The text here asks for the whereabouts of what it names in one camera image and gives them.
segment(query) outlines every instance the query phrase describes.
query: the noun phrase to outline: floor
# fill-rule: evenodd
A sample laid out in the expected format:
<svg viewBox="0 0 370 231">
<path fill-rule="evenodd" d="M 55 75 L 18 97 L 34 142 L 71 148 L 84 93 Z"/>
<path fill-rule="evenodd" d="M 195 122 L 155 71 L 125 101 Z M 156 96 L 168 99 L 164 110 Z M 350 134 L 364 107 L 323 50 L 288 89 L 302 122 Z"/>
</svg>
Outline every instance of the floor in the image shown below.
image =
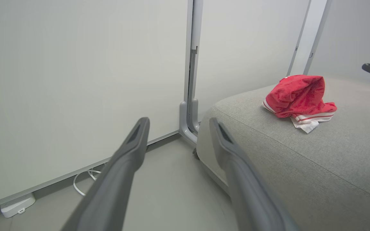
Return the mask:
<svg viewBox="0 0 370 231">
<path fill-rule="evenodd" d="M 194 159 L 193 149 L 179 135 L 150 146 L 135 173 L 124 231 L 237 230 L 230 198 Z M 80 178 L 77 186 L 86 192 L 93 180 L 85 173 Z M 0 214 L 0 231 L 60 230 L 82 198 L 72 180 L 34 192 L 37 201 L 23 214 Z"/>
</svg>

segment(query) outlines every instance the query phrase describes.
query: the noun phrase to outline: red cloth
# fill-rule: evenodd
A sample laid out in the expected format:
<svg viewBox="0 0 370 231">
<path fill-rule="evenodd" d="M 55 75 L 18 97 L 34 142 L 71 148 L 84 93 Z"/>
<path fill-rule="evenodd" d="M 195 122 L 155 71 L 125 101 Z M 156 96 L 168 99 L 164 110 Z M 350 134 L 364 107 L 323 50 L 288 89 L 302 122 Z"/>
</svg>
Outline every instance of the red cloth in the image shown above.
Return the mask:
<svg viewBox="0 0 370 231">
<path fill-rule="evenodd" d="M 292 116 L 299 123 L 306 123 L 310 119 L 328 121 L 336 111 L 336 106 L 333 102 L 323 102 L 324 92 L 325 81 L 322 76 L 288 76 L 279 81 L 266 96 L 263 106 L 279 118 Z"/>
</svg>

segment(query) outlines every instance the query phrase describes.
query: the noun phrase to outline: gray fabric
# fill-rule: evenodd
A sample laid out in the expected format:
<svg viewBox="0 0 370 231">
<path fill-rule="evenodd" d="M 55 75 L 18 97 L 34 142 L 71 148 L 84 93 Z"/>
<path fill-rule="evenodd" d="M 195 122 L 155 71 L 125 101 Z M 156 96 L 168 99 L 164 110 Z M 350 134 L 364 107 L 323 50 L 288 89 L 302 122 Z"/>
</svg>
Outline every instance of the gray fabric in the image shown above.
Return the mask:
<svg viewBox="0 0 370 231">
<path fill-rule="evenodd" d="M 226 98 L 202 120 L 197 152 L 226 183 L 208 120 L 217 117 L 303 230 L 370 230 L 370 83 L 326 78 L 333 119 L 310 134 L 261 107 L 273 86 Z"/>
</svg>

